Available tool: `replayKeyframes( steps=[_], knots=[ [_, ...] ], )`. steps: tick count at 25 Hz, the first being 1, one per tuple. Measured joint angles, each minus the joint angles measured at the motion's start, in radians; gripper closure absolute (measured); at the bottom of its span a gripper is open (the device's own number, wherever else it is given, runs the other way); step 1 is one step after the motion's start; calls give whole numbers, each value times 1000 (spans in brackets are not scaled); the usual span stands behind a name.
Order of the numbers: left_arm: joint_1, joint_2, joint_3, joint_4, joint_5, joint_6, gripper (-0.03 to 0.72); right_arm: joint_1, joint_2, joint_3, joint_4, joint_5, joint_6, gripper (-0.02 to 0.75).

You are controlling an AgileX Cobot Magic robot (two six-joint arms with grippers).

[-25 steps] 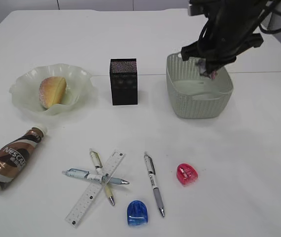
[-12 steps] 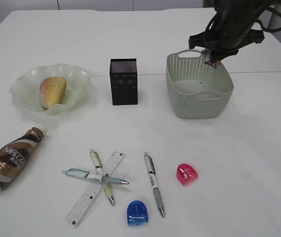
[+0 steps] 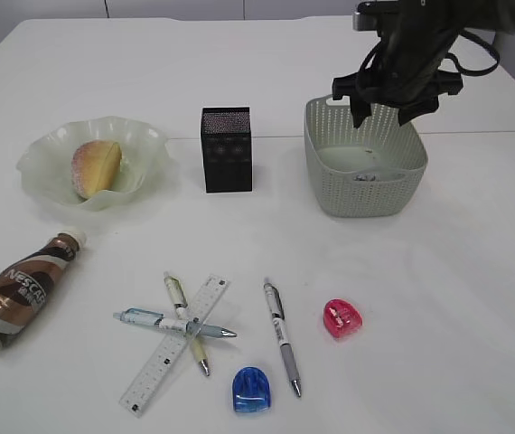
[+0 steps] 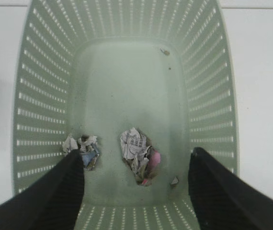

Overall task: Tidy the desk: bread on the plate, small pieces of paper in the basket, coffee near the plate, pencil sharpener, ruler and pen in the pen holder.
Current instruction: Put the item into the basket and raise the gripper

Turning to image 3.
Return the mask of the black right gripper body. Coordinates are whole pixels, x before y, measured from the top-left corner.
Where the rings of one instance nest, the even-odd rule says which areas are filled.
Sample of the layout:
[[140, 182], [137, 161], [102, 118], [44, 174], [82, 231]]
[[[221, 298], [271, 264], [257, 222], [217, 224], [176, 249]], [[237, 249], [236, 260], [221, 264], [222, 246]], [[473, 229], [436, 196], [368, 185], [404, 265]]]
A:
[[450, 49], [460, 34], [454, 26], [379, 26], [379, 41], [352, 74], [332, 82], [332, 98], [348, 98], [352, 111], [380, 104], [399, 111], [435, 111], [441, 95], [463, 89], [460, 70], [440, 68], [458, 60]]

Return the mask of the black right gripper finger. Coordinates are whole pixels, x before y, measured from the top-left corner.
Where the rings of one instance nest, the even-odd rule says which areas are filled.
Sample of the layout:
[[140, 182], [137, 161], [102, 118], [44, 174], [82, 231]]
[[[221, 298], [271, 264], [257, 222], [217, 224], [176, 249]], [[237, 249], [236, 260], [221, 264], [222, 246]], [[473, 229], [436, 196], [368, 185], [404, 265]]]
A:
[[398, 110], [398, 124], [404, 126], [415, 118], [431, 114], [439, 109], [438, 101], [419, 101]]
[[350, 109], [355, 128], [359, 128], [366, 118], [372, 116], [372, 105], [363, 99], [350, 97]]

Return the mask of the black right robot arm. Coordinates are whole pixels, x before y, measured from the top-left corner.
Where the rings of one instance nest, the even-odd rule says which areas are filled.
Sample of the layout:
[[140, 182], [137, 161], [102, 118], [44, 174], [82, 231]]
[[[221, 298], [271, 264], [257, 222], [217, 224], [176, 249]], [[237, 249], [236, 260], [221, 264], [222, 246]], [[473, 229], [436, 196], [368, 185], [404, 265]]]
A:
[[334, 79], [332, 98], [348, 98], [355, 127], [374, 105], [396, 109], [399, 125], [405, 125], [436, 112], [440, 96], [458, 94], [465, 76], [496, 70], [467, 69], [450, 49], [463, 37], [499, 62], [499, 52], [476, 31], [515, 34], [515, 1], [361, 1], [353, 27], [376, 32], [379, 42], [356, 72]]

